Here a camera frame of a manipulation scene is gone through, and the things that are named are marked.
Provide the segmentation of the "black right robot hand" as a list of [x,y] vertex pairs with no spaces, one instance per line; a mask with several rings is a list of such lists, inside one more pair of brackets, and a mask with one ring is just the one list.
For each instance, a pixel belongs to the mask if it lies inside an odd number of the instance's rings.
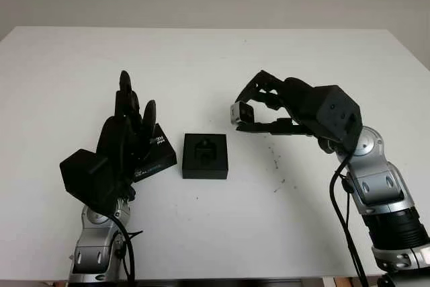
[[[248,133],[272,135],[304,135],[322,140],[321,133],[304,124],[300,109],[312,87],[297,79],[280,80],[268,72],[259,71],[240,92],[230,107],[230,120],[236,130]],[[255,121],[254,109],[249,101],[265,104],[272,110],[286,109],[287,118],[278,118],[270,123]]]

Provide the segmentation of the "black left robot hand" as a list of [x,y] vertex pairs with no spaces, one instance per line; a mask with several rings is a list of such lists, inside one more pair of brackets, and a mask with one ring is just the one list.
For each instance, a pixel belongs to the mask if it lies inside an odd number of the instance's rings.
[[120,73],[119,85],[114,115],[103,125],[96,153],[111,163],[119,197],[133,201],[136,169],[155,142],[156,103],[153,99],[148,101],[141,114],[138,96],[125,70]]

